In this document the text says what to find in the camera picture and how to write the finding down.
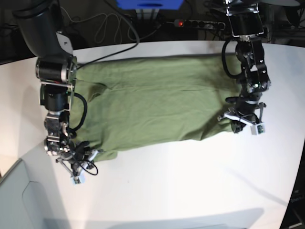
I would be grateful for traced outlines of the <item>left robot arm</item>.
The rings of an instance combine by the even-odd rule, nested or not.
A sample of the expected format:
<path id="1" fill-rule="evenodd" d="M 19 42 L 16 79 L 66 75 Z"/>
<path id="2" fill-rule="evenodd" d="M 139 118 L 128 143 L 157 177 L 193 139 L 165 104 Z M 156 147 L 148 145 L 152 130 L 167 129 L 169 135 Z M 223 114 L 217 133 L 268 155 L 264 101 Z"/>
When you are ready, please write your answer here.
<path id="1" fill-rule="evenodd" d="M 225 0 L 223 8 L 230 22 L 232 34 L 222 48 L 222 64 L 227 76 L 241 85 L 237 97 L 228 97 L 226 102 L 233 104 L 228 112 L 219 119 L 227 118 L 235 133 L 242 131 L 246 125 L 260 125 L 261 116 L 255 110 L 263 110 L 265 104 L 260 102 L 262 94 L 271 85 L 264 61 L 264 49 L 261 35 L 264 33 L 256 0 Z M 225 51 L 231 41 L 236 41 L 235 54 L 241 63 L 241 73 L 229 72 Z"/>

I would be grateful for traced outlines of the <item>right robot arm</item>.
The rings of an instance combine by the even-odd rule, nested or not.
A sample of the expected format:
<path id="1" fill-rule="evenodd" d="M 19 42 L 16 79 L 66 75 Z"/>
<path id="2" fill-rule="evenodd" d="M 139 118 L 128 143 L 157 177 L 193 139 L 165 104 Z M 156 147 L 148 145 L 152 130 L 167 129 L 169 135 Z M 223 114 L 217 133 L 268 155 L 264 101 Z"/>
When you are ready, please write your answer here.
<path id="1" fill-rule="evenodd" d="M 45 150 L 76 177 L 96 160 L 154 144 L 203 140 L 230 131 L 218 121 L 240 90 L 218 57 L 169 56 L 77 63 L 56 0 L 11 0 L 37 56 Z"/>

